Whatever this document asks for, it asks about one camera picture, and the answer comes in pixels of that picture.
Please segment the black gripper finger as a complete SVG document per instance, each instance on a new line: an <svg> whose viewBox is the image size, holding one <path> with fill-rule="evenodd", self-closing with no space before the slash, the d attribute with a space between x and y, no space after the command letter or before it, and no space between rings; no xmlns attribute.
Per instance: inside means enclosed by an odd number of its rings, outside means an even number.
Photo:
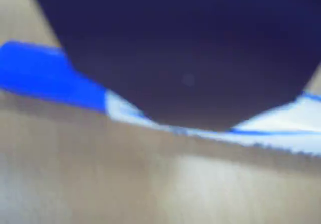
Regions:
<svg viewBox="0 0 321 224"><path fill-rule="evenodd" d="M226 130L320 63L320 0L37 0L73 67L167 125Z"/></svg>

